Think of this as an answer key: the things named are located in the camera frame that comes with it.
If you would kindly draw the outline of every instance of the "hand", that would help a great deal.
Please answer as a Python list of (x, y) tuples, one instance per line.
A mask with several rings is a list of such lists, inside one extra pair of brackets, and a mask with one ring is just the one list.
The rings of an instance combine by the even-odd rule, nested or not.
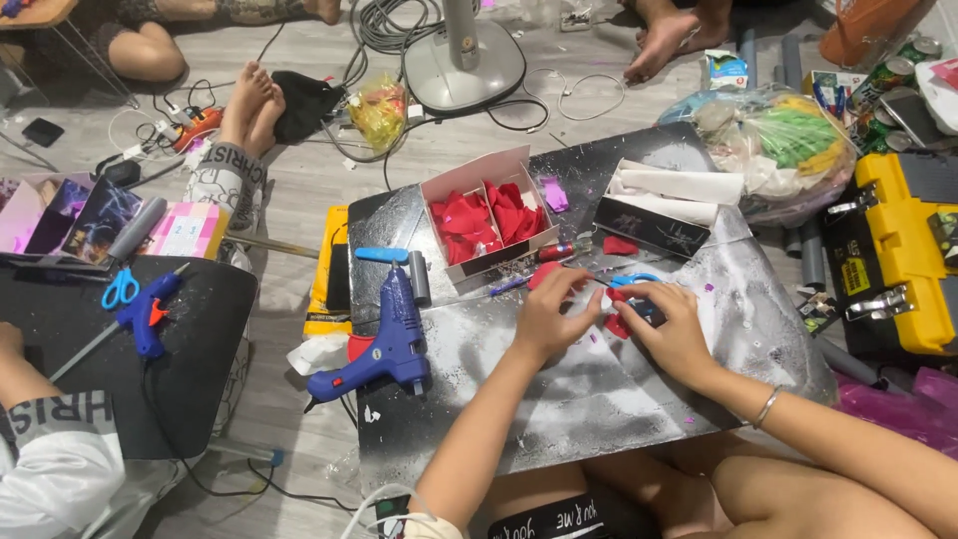
[(617, 290), (625, 297), (647, 298), (669, 320), (653, 328), (627, 304), (613, 304), (655, 362), (676, 380), (691, 387), (719, 366), (705, 344), (698, 323), (698, 299), (692, 291), (669, 283), (639, 283)]
[(536, 369), (541, 368), (549, 356), (565, 350), (585, 335), (595, 323), (602, 309), (601, 290), (592, 294), (585, 312), (573, 317), (559, 313), (559, 306), (569, 291), (581, 290), (591, 277), (585, 269), (556, 269), (526, 296), (516, 317), (513, 346), (522, 348), (524, 355), (531, 355), (530, 361), (537, 362)]
[(23, 333), (9, 322), (0, 322), (0, 355), (23, 357)]

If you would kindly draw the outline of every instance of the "green can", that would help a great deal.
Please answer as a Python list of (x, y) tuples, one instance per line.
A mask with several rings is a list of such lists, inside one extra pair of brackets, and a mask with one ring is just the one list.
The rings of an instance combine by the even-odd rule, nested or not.
[(871, 75), (852, 94), (858, 112), (871, 108), (878, 98), (892, 88), (908, 85), (915, 77), (915, 63), (903, 57), (891, 57), (875, 66)]
[(865, 153), (904, 153), (912, 147), (914, 142), (908, 133), (894, 129), (875, 141)]
[(888, 110), (884, 106), (877, 105), (858, 116), (852, 128), (849, 129), (849, 137), (864, 152), (879, 139), (884, 138), (892, 129), (898, 127), (898, 121), (892, 118)]
[(942, 44), (931, 37), (916, 37), (901, 47), (898, 56), (910, 59), (914, 63), (929, 59), (941, 59)]

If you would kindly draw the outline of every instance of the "floor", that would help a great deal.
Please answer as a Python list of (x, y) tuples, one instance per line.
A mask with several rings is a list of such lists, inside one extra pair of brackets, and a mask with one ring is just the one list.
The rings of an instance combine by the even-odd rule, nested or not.
[[(418, 5), (403, 9), (396, 14), (396, 19), (400, 23), (411, 23), (418, 18), (419, 9)], [(494, 19), (510, 31), (524, 30), (517, 41), (530, 71), (551, 67), (574, 82), (593, 73), (618, 78), (631, 61), (636, 52), (635, 29), (620, 26), (621, 19), (627, 18), (617, 14), (620, 11), (614, 3), (602, 6), (598, 20), (611, 18), (612, 22), (597, 25), (591, 32), (574, 34), (561, 34), (548, 28), (549, 25), (523, 20), (518, 0), (499, 0), (494, 7), (484, 8), (480, 16)], [(803, 43), (806, 70), (829, 66), (817, 56), (814, 43), (814, 37), (822, 31), (804, 20), (807, 14), (803, 8), (739, 14), (744, 17), (741, 20), (757, 21), (760, 25), (757, 41), (760, 82), (770, 82), (772, 66), (780, 55), (780, 36), (787, 32), (808, 36)], [(275, 26), (230, 28), (179, 35), (176, 41), (191, 65), (189, 82), (231, 81), (245, 61), (260, 53), (276, 29)], [(354, 46), (345, 21), (334, 27), (320, 22), (290, 23), (270, 46), (262, 63), (269, 69), (293, 70), (316, 79), (327, 75), (340, 77)], [(383, 72), (393, 73), (397, 66), (396, 57), (372, 54), (367, 78)], [(420, 182), (472, 157), (523, 144), (531, 145), (532, 153), (554, 150), (559, 147), (559, 141), (550, 135), (566, 145), (574, 145), (646, 128), (666, 107), (699, 89), (700, 73), (698, 55), (676, 59), (651, 82), (629, 88), (622, 105), (606, 116), (572, 122), (554, 114), (547, 128), (535, 134), (501, 129), (485, 115), (416, 129), (402, 149), (390, 158), (390, 181), (394, 188)], [(550, 104), (555, 103), (561, 91), (560, 79), (549, 78), (547, 73), (532, 75), (528, 85)], [(148, 120), (141, 113), (128, 111), (98, 87), (78, 85), (71, 80), (45, 84), (44, 90), (54, 102), (52, 107), (15, 109), (2, 128), (9, 136), (22, 140), (18, 134), (22, 127), (17, 124), (25, 126), (34, 117), (42, 116), (63, 126), (66, 133), (50, 150), (34, 148), (62, 171), (93, 170), (100, 160), (118, 152), (116, 147), (133, 146), (137, 142), (134, 128)], [(217, 102), (225, 103), (229, 92), (229, 87), (215, 90)], [(172, 98), (183, 105), (186, 93), (176, 92)], [(607, 79), (591, 79), (565, 99), (565, 108), (570, 114), (586, 116), (612, 105), (618, 98), (618, 85)], [(208, 103), (205, 101), (208, 99), (205, 91), (194, 93), (194, 103)], [(152, 109), (148, 93), (140, 95), (140, 102), (141, 112), (150, 119), (160, 118)], [(500, 120), (515, 126), (530, 125), (538, 121), (540, 114), (536, 107), (519, 105), (503, 111)], [(343, 136), (358, 140), (355, 133)], [(325, 135), (316, 135), (316, 139), (323, 140)], [(365, 152), (359, 148), (350, 150)], [(9, 144), (0, 144), (0, 152), (5, 175), (37, 170), (25, 160), (22, 152)], [(360, 164), (349, 171), (342, 164), (344, 156), (330, 144), (304, 143), (277, 149), (271, 157), (274, 158), (269, 175), (272, 183), (261, 234), (276, 240), (317, 246), (329, 206), (385, 190), (381, 163)], [(151, 158), (158, 160), (144, 163), (145, 175), (155, 174), (174, 163), (164, 162), (167, 158), (162, 155)], [(143, 197), (178, 199), (186, 178), (186, 173), (173, 171), (138, 188), (137, 193)], [(794, 291), (799, 281), (798, 263), (784, 256), (774, 231), (763, 232), (760, 241), (787, 288)], [(286, 352), (301, 340), (313, 270), (314, 262), (308, 259), (272, 252), (257, 254), (262, 292), (250, 321), (253, 361), (229, 435), (287, 450), (287, 464), (276, 473), (276, 482), (287, 490), (335, 496), (344, 504), (356, 506), (362, 500), (350, 475), (356, 459), (345, 464), (341, 460), (355, 447), (355, 430), (338, 405), (317, 407), (303, 415), (303, 406), (308, 400), (304, 381), (285, 361)], [(342, 470), (328, 477), (331, 465)], [(197, 471), (203, 481), (216, 490), (256, 486), (243, 461), (232, 457), (210, 455)], [(137, 537), (330, 537), (339, 534), (349, 519), (346, 512), (326, 503), (290, 500), (275, 492), (259, 498), (213, 498), (185, 481), (151, 511)]]

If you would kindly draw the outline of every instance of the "tabletop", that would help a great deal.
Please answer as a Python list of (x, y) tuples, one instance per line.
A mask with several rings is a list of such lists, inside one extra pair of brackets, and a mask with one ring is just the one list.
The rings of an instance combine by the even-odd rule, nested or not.
[[(211, 260), (139, 256), (133, 276), (145, 287), (190, 262), (183, 284), (157, 325), (166, 354), (154, 361), (147, 385), (176, 452), (170, 450), (140, 392), (141, 360), (133, 335), (121, 330), (57, 381), (73, 393), (102, 389), (113, 410), (124, 458), (195, 457), (206, 449), (243, 328), (253, 308), (256, 277)], [(0, 320), (23, 332), (27, 360), (50, 376), (113, 322), (100, 306), (102, 283), (41, 284), (0, 269)]]
[[(562, 239), (593, 230), (599, 198), (621, 158), (672, 170), (714, 171), (688, 124), (669, 124), (533, 156), (530, 174), (558, 176), (569, 209), (551, 214)], [(418, 186), (350, 206), (349, 244), (388, 245), (404, 216), (423, 208)], [(433, 306), (421, 310), (431, 380), (421, 396), (387, 379), (358, 393), (363, 488), (415, 484), (453, 420), (512, 341), (521, 293), (488, 297), (490, 285), (534, 265), (530, 258), (452, 285), (426, 214), (410, 249), (423, 252)], [(691, 260), (641, 246), (639, 255), (607, 256), (596, 248), (570, 265), (611, 277), (644, 270), (696, 291), (699, 318), (717, 360), (737, 372), (782, 385), (822, 403), (833, 376), (787, 292), (736, 208), (722, 208), (709, 242)], [(386, 268), (350, 259), (354, 331), (374, 335), (378, 289)], [(510, 430), (497, 474), (541, 468), (735, 428), (725, 408), (683, 387), (651, 362), (634, 340), (592, 330), (609, 346), (588, 361), (547, 364), (530, 384)]]
[(50, 28), (63, 22), (80, 0), (34, 0), (14, 18), (0, 16), (0, 30)]

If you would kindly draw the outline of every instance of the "bracelet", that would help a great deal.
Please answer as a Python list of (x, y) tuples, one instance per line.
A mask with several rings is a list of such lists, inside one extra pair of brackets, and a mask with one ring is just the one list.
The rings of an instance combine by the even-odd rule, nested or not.
[(755, 418), (755, 423), (752, 423), (752, 428), (756, 431), (762, 426), (762, 422), (765, 421), (765, 417), (768, 415), (768, 411), (772, 409), (772, 405), (775, 404), (775, 399), (778, 398), (778, 394), (782, 392), (781, 386), (776, 386), (772, 391), (768, 400), (765, 401), (765, 406), (762, 407), (762, 411), (759, 412), (759, 416)]

